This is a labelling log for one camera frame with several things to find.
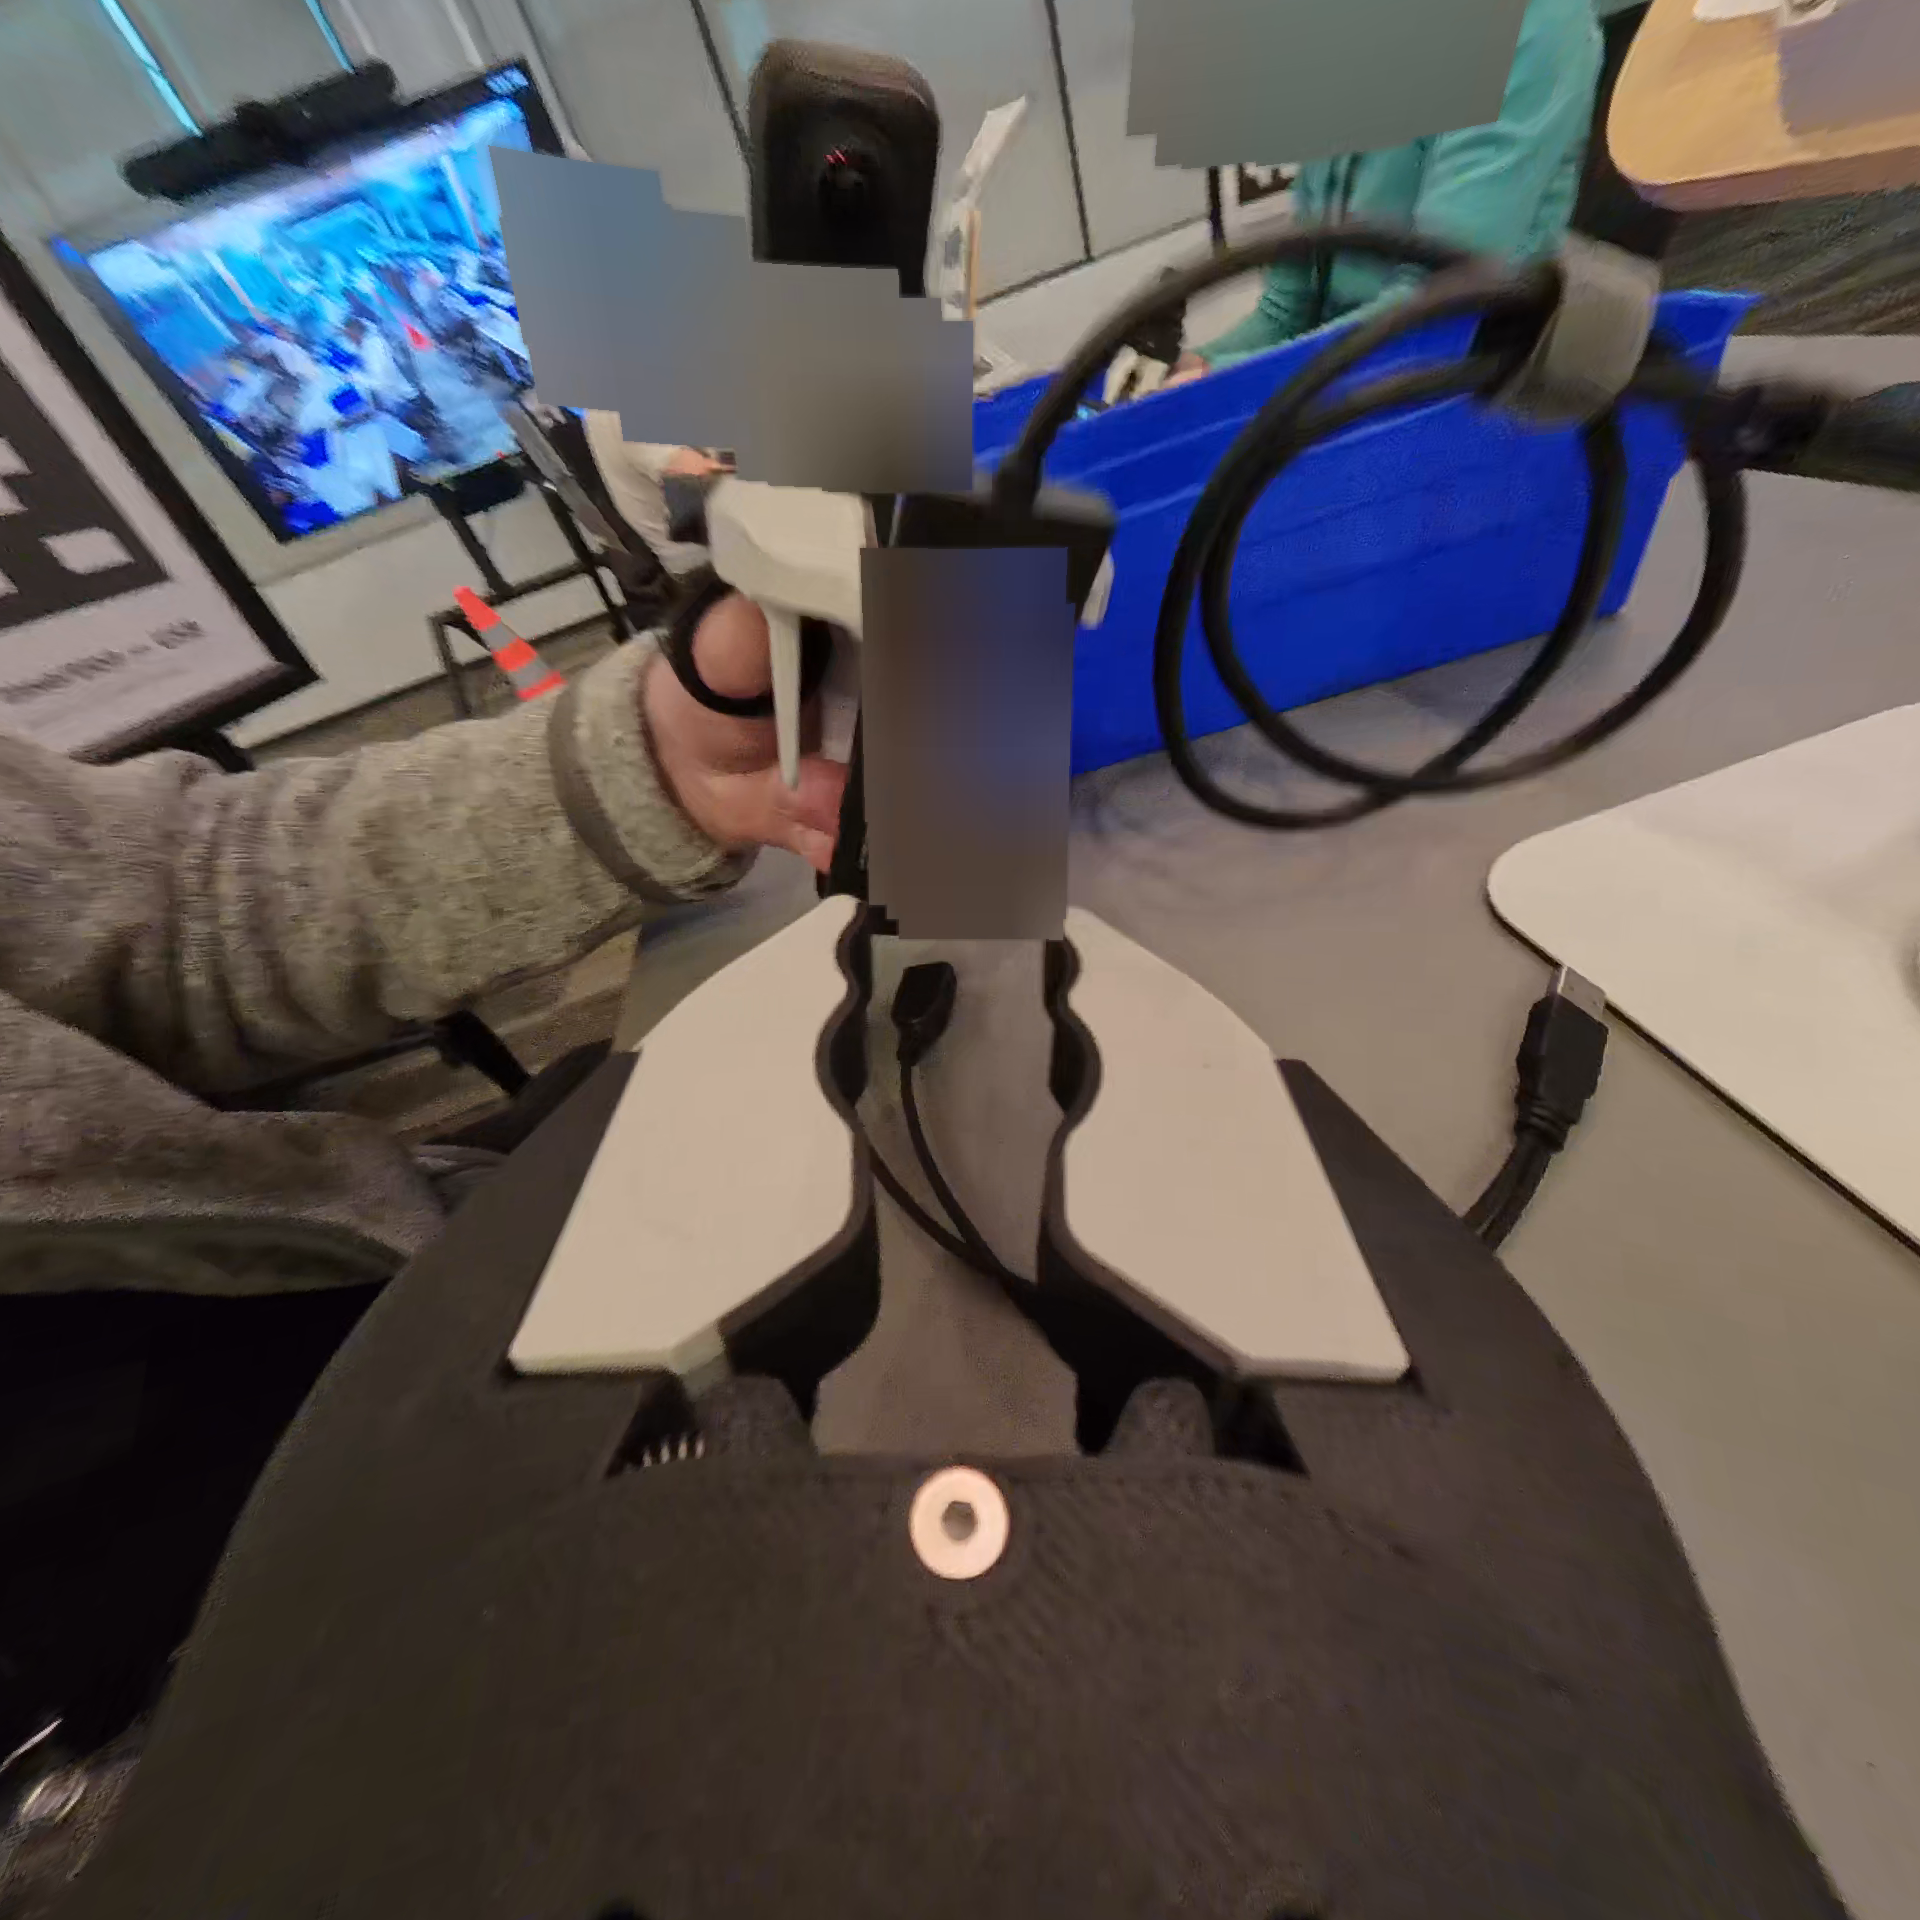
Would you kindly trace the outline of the person's grey fleece jacket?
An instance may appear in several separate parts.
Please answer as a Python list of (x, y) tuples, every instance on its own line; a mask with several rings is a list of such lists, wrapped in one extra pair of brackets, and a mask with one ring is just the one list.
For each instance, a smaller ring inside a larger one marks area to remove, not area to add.
[(219, 1111), (13, 997), (2, 1071), (7, 1297), (386, 1285), (448, 1221), (381, 1128)]

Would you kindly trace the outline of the orange traffic cone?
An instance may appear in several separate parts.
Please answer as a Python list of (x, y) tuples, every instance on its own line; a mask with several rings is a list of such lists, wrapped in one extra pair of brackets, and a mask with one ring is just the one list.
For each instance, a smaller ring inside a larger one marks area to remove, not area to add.
[(456, 588), (452, 596), (458, 625), (476, 641), (495, 672), (510, 687), (519, 707), (532, 707), (566, 687), (566, 676), (509, 623), (486, 598), (472, 588)]

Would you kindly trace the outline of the black video bar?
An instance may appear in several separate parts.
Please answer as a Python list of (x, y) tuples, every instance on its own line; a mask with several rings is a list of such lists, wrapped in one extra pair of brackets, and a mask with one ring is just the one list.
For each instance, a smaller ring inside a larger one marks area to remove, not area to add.
[(274, 170), (299, 169), (351, 139), (385, 129), (401, 109), (396, 71), (369, 61), (229, 119), (127, 156), (118, 177), (138, 198), (185, 204)]

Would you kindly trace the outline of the black white marker sign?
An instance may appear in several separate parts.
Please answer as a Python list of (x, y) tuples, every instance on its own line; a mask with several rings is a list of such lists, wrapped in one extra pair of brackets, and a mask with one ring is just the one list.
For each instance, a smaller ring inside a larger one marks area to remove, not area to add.
[(10, 243), (2, 289), (5, 739), (240, 767), (318, 670)]

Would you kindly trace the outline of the round wooden table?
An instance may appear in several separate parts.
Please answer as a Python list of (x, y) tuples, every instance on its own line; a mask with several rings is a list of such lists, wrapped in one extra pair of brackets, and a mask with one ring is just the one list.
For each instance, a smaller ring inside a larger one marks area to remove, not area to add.
[(1604, 135), (1670, 213), (1912, 188), (1918, 6), (1655, 2)]

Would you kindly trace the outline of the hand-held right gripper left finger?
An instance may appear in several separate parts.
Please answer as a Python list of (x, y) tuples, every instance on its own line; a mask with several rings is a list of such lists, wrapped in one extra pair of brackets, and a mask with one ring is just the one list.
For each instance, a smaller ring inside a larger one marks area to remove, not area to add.
[(699, 1400), (780, 1384), (812, 1418), (876, 1326), (869, 912), (831, 897), (637, 1046), (507, 1348), (520, 1379), (638, 1379), (623, 1450), (706, 1450)]

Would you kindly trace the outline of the wall display screen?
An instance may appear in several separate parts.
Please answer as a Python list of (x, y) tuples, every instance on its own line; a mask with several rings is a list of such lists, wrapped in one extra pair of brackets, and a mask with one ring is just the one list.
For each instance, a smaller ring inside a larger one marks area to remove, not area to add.
[(282, 546), (519, 457), (532, 391), (493, 155), (562, 156), (526, 61), (185, 204), (49, 238)]

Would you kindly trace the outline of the blue divided plastic bin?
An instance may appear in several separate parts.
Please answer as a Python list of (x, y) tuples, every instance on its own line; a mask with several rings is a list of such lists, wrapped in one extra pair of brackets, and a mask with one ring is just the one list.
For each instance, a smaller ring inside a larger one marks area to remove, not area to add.
[[(1239, 432), (1333, 332), (1177, 388), (1079, 410), (1045, 479), (1117, 513), (1103, 623), (1074, 644), (1071, 772), (1154, 757), (1154, 633), (1189, 516)], [(1581, 553), (1588, 470), (1572, 430), (1449, 397), (1376, 415), (1268, 484), (1231, 586), (1239, 661), (1279, 711), (1307, 708), (1547, 635)]]

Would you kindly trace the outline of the person's left hand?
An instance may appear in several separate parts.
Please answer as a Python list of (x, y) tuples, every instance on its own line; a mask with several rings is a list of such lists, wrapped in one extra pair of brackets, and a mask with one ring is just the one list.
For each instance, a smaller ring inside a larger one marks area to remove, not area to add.
[[(729, 591), (691, 636), (704, 685), (733, 701), (771, 692), (771, 633), (763, 610)], [(789, 852), (824, 875), (834, 859), (849, 765), (823, 753), (823, 701), (803, 711), (796, 785), (783, 774), (772, 719), (733, 716), (702, 707), (667, 661), (638, 682), (656, 774), (684, 819), (723, 852)]]

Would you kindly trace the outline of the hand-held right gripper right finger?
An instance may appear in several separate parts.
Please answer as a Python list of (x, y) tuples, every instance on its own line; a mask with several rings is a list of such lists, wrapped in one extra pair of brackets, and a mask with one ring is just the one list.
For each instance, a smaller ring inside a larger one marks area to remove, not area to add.
[(1287, 1453), (1284, 1384), (1397, 1388), (1408, 1346), (1261, 1033), (1092, 910), (1046, 944), (1038, 1316), (1104, 1453), (1192, 1387), (1223, 1455)]

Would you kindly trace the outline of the person's left forearm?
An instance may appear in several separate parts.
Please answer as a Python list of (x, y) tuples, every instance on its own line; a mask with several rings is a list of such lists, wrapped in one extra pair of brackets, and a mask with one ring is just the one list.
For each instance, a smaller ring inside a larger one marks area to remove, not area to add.
[(637, 641), (519, 713), (231, 774), (5, 740), (5, 1103), (240, 1093), (557, 973), (755, 852), (700, 828)]

